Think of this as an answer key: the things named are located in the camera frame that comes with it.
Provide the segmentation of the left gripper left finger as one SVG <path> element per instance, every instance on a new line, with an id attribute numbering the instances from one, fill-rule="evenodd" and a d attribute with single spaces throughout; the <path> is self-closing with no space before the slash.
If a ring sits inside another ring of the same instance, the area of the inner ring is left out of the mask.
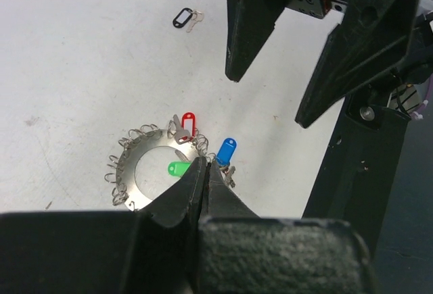
<path id="1" fill-rule="evenodd" d="M 2 293 L 195 293 L 203 157 L 134 212 L 1 215 Z"/>

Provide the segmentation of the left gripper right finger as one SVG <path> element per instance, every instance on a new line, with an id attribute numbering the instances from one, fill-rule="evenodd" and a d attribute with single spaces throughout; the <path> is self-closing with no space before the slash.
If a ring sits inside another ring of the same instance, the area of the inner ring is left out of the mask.
<path id="1" fill-rule="evenodd" d="M 209 166 L 198 224 L 200 293 L 376 293 L 368 248 L 341 220 L 260 218 Z"/>

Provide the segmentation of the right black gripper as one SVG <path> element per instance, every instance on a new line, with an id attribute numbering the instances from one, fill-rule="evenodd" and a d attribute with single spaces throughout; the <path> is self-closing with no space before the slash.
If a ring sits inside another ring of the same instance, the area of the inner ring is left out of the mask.
<path id="1" fill-rule="evenodd" d="M 335 102 L 385 76 L 408 53 L 420 0 L 227 0 L 225 75 L 239 82 L 285 9 L 345 12 L 323 47 L 295 121 L 308 128 Z"/>

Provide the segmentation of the green tagged key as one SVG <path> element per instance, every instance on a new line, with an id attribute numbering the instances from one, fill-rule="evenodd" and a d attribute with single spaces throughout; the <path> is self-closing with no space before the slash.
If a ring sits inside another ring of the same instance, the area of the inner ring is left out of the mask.
<path id="1" fill-rule="evenodd" d="M 189 169 L 191 161 L 179 150 L 175 150 L 175 155 L 178 157 L 179 160 L 171 162 L 168 165 L 167 170 L 171 176 L 182 177 Z"/>

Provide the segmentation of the blue tagged key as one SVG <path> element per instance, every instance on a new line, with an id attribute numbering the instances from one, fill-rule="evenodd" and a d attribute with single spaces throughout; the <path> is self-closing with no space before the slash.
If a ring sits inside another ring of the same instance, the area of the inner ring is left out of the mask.
<path id="1" fill-rule="evenodd" d="M 219 170 L 223 176 L 225 185 L 232 189 L 235 187 L 233 175 L 235 174 L 236 168 L 231 165 L 231 158 L 233 157 L 236 148 L 236 140 L 233 138 L 226 138 L 215 156 L 215 160 L 219 165 Z"/>

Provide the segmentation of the metal disc keyring holder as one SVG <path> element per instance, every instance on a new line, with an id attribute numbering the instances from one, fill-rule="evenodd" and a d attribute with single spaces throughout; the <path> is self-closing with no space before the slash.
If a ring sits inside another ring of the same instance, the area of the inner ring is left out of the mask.
<path id="1" fill-rule="evenodd" d="M 121 152 L 108 157 L 104 175 L 112 188 L 113 206 L 140 210 L 178 180 L 168 173 L 171 162 L 190 163 L 197 157 L 210 161 L 214 157 L 208 151 L 208 139 L 198 129 L 190 141 L 180 140 L 178 134 L 174 122 L 168 128 L 144 124 L 118 140 Z"/>

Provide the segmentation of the red tagged key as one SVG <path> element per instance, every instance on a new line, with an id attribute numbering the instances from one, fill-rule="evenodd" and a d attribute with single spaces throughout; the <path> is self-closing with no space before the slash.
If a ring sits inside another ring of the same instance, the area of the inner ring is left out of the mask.
<path id="1" fill-rule="evenodd" d="M 186 112 L 181 117 L 175 114 L 168 123 L 167 136 L 179 145 L 192 141 L 196 136 L 195 114 Z"/>

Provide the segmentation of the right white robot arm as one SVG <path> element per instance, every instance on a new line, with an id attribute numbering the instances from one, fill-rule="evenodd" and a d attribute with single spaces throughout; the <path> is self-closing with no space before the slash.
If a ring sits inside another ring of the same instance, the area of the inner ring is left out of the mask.
<path id="1" fill-rule="evenodd" d="M 284 10 L 343 19 L 328 35 L 296 114 L 309 127 L 341 98 L 361 89 L 362 105 L 432 73 L 432 12 L 421 0 L 227 0 L 225 73 L 239 82 Z"/>

